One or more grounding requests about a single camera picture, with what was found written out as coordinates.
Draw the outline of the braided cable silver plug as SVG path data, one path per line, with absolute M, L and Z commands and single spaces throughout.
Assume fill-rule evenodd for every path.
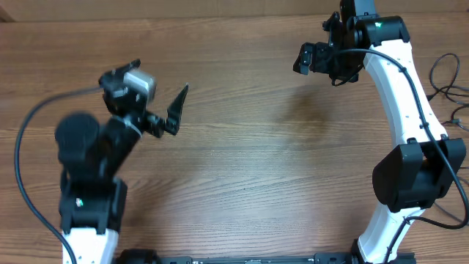
M 469 131 L 468 128 L 466 128 L 463 124 L 462 124 L 462 121 L 460 118 L 456 118 L 455 115 L 458 111 L 462 110 L 462 109 L 467 109 L 468 108 L 468 104 L 464 104 L 458 108 L 456 108 L 455 110 L 452 111 L 451 115 L 450 115 L 450 119 L 449 120 L 446 120 L 444 122 L 442 122 L 442 125 L 456 125 L 458 126 L 459 128 L 461 128 L 462 130 L 464 131 Z

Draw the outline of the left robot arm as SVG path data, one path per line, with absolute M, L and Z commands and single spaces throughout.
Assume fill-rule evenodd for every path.
M 92 115 L 75 113 L 57 126 L 61 176 L 63 263 L 111 263 L 119 240 L 128 187 L 116 176 L 143 133 L 177 134 L 185 86 L 167 109 L 167 118 L 147 110 L 147 96 L 130 86 L 104 90 L 111 112 L 101 125 Z

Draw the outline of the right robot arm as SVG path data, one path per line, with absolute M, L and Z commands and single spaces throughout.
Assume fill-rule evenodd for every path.
M 342 0 L 323 25 L 325 43 L 304 43 L 296 73 L 327 74 L 334 86 L 356 82 L 365 70 L 375 82 L 392 149 L 373 169 L 377 206 L 348 253 L 316 253 L 315 263 L 414 263 L 398 248 L 424 211 L 459 186 L 466 156 L 435 116 L 415 69 L 410 34 L 399 16 L 380 16 L 373 1 Z

